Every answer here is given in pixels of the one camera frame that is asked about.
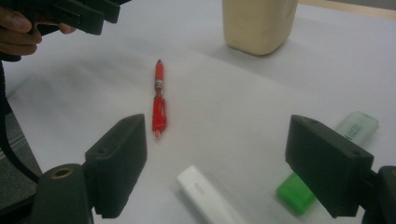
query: plastic bottle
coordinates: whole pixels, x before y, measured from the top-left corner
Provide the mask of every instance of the plastic bottle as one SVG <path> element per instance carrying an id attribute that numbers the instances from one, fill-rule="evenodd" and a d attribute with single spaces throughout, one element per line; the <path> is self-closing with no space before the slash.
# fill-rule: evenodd
<path id="1" fill-rule="evenodd" d="M 298 0 L 222 0 L 226 43 L 253 55 L 277 49 L 288 38 Z"/>

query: pen cap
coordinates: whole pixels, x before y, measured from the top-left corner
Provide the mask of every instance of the pen cap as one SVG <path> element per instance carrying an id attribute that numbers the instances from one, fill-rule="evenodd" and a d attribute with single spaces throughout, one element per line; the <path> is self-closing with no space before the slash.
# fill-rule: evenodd
<path id="1" fill-rule="evenodd" d="M 378 128 L 377 119 L 356 111 L 349 114 L 335 130 L 346 139 L 361 146 Z"/>
<path id="2" fill-rule="evenodd" d="M 200 176 L 202 176 L 201 172 L 196 166 L 192 165 L 177 177 L 177 182 L 182 188 L 186 188 L 191 182 Z"/>

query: pen clip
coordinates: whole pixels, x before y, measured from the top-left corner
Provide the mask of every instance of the pen clip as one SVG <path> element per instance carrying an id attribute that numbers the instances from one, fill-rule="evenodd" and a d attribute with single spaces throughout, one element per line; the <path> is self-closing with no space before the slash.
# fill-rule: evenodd
<path id="1" fill-rule="evenodd" d="M 165 99 L 161 96 L 156 96 L 152 111 L 152 131 L 155 133 L 156 138 L 160 138 L 161 132 L 166 128 L 165 108 Z"/>

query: black tool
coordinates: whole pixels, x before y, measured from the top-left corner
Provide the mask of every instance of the black tool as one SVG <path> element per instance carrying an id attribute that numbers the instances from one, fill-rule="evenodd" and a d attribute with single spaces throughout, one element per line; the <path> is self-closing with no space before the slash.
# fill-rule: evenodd
<path id="1" fill-rule="evenodd" d="M 362 223 L 396 223 L 396 166 L 371 170 L 374 156 L 324 124 L 293 115 L 286 162 L 318 197 L 332 217 Z"/>
<path id="2" fill-rule="evenodd" d="M 0 0 L 0 7 L 21 12 L 32 23 L 35 31 L 35 14 L 49 21 L 65 23 L 92 35 L 100 35 L 104 21 L 116 23 L 120 5 L 130 0 Z M 0 52 L 0 60 L 17 62 L 21 56 Z"/>

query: screw hole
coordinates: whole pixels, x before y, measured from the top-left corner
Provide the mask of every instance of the screw hole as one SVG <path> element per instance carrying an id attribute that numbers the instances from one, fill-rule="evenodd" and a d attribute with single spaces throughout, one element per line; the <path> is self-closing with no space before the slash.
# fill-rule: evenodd
<path id="1" fill-rule="evenodd" d="M 55 171 L 52 174 L 52 179 L 61 179 L 65 178 L 73 173 L 73 169 L 65 167 Z"/>

